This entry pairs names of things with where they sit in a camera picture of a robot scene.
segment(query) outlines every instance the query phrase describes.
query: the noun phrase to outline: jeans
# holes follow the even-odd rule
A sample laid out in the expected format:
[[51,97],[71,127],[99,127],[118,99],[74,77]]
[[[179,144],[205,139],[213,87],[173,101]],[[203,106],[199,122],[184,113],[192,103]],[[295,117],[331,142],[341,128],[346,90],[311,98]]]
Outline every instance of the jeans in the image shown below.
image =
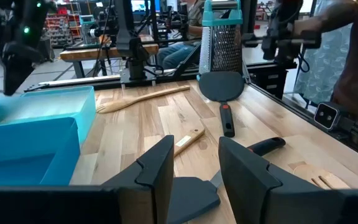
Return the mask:
[[189,56],[194,48],[195,46],[179,43],[160,49],[157,54],[158,64],[164,69],[176,68],[180,62]]

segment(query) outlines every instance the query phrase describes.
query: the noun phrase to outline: wooden spatula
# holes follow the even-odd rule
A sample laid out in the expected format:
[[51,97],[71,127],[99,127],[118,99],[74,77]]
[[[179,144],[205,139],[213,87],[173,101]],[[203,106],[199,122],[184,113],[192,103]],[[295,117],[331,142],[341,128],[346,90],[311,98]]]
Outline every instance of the wooden spatula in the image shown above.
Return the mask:
[[142,100],[148,100],[148,99],[151,99],[151,98],[154,98],[157,96],[163,96],[163,95],[166,95],[169,93],[176,93],[178,91],[189,90],[189,89],[190,89],[190,86],[185,85],[185,86],[179,86],[179,87],[175,87],[175,88],[171,88],[171,89],[167,89],[167,90],[157,91],[155,93],[149,93],[144,96],[138,96],[138,97],[134,97],[134,98],[121,99],[121,100],[116,100],[116,101],[112,101],[112,102],[107,102],[107,103],[103,103],[103,104],[99,105],[96,109],[96,112],[98,112],[98,113],[114,112],[117,110],[121,110],[127,106],[133,105],[134,103],[137,103]]
[[183,150],[199,139],[204,134],[204,132],[204,127],[191,130],[185,137],[183,137],[175,144],[175,152],[173,153],[173,156],[176,157],[179,155]]
[[350,187],[334,174],[309,164],[297,166],[293,174],[322,189],[349,189]]

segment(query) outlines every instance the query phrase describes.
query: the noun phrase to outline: person's arm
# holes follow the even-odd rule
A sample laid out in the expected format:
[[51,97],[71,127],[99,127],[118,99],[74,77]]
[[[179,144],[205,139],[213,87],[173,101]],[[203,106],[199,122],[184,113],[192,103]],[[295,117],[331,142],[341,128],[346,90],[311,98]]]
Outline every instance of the person's arm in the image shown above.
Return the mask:
[[203,28],[202,27],[197,27],[197,26],[189,26],[189,33],[191,35],[201,37],[203,35]]
[[329,32],[344,27],[358,14],[358,3],[353,0],[330,0],[327,9],[320,15],[303,21],[295,21],[294,33],[300,35],[303,30]]

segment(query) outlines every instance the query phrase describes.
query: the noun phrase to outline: blue plastic container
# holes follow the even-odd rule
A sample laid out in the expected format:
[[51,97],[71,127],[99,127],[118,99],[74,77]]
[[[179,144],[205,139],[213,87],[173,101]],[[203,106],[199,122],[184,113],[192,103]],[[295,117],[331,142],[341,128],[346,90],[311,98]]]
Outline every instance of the blue plastic container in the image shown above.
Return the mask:
[[82,143],[96,115],[92,86],[36,91],[0,98],[0,125],[55,118],[75,118]]
[[79,156],[74,118],[0,125],[0,186],[68,185]]

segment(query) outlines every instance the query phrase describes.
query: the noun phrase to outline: black spatula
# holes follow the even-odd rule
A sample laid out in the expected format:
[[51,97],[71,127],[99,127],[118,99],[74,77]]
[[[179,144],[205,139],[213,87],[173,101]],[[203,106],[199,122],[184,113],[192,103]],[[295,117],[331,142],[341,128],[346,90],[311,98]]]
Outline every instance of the black spatula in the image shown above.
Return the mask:
[[244,90],[242,75],[238,72],[208,72],[202,74],[199,85],[205,97],[221,103],[223,134],[234,137],[233,117],[227,102],[235,100]]

